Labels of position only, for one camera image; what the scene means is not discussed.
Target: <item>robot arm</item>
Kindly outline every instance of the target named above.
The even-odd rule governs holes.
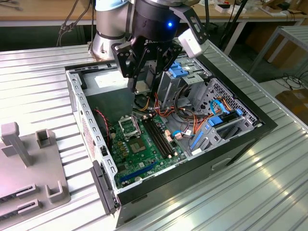
[[[179,40],[189,57],[200,55],[205,49],[206,33],[195,11],[185,5],[186,0],[126,0],[96,1],[97,34],[93,53],[102,59],[115,59],[129,87],[135,91],[138,75],[149,62],[154,81],[167,71],[182,47],[173,41],[180,20],[190,29]],[[125,33],[131,36],[125,42]]]

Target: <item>yellow wire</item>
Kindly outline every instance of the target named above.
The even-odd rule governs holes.
[[[149,106],[149,102],[150,102],[150,98],[148,98],[148,101],[147,101],[145,107],[140,109],[139,111],[141,111],[141,112],[145,111],[148,108],[148,106]]]

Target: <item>ribbed metal surface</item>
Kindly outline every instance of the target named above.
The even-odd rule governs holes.
[[[238,162],[119,230],[307,230],[307,127],[214,46],[205,52],[279,125]],[[8,230],[104,230],[106,216],[72,115],[64,66],[92,62],[86,46],[0,53],[0,123],[52,129],[72,200]]]
[[[308,52],[308,26],[282,26],[279,33]]]

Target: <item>motherboard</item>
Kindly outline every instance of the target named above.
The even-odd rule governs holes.
[[[177,140],[159,116],[127,117],[110,128],[112,158],[118,169],[118,188],[151,176],[186,159]]]

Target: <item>desk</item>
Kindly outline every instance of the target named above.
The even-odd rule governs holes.
[[[80,0],[67,24],[75,21],[87,6],[87,0]],[[22,12],[0,7],[0,26],[60,26],[72,9],[74,0],[20,0]],[[202,22],[205,22],[205,8],[202,5],[194,5],[194,10],[200,17]],[[213,5],[209,6],[210,22],[228,22],[230,14],[220,13],[214,9]],[[300,25],[308,16],[302,14],[296,15],[295,19],[288,20],[296,21],[295,25]],[[250,12],[247,11],[238,19],[238,26],[230,39],[225,53],[229,54],[241,34],[247,22],[285,22],[287,16],[273,17],[263,12],[260,9]],[[84,15],[78,25],[91,24],[91,10]]]
[[[71,201],[6,231],[112,231],[89,172],[64,66],[93,62],[88,47],[0,53],[0,124],[49,128],[57,138]],[[308,127],[212,43],[205,56],[278,127],[240,160],[137,217],[118,231],[307,230]],[[3,113],[10,108],[10,115]]]

